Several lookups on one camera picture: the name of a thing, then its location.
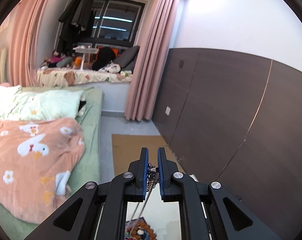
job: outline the wood paneling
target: wood paneling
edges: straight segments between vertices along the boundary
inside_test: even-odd
[[[168,144],[191,86],[198,51],[198,49],[169,50],[152,116],[152,121]],[[171,108],[169,116],[165,114],[167,106]]]
[[[186,172],[199,181],[215,180],[235,154],[259,106],[270,62],[234,51],[199,51],[170,144]]]
[[[219,178],[283,240],[302,229],[302,73],[273,62],[246,141]]]

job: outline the pink curtain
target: pink curtain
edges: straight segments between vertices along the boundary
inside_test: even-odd
[[[8,69],[14,86],[36,86],[36,46],[48,0],[21,0],[9,46]]]
[[[180,0],[155,0],[126,102],[126,119],[151,119]]]

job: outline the brown mat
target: brown mat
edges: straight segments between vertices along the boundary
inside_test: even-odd
[[[130,163],[140,158],[142,147],[148,148],[149,162],[156,167],[158,166],[158,149],[164,147],[167,159],[176,162],[179,171],[184,172],[162,136],[112,134],[115,176],[128,171]]]

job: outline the white wall socket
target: white wall socket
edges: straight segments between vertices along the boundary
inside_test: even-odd
[[[169,116],[170,111],[171,111],[171,108],[167,106],[167,109],[165,110],[165,114],[166,114],[167,116]]]

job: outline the baseboard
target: baseboard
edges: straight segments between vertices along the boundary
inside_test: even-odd
[[[124,112],[102,111],[101,116],[106,117],[124,117]]]

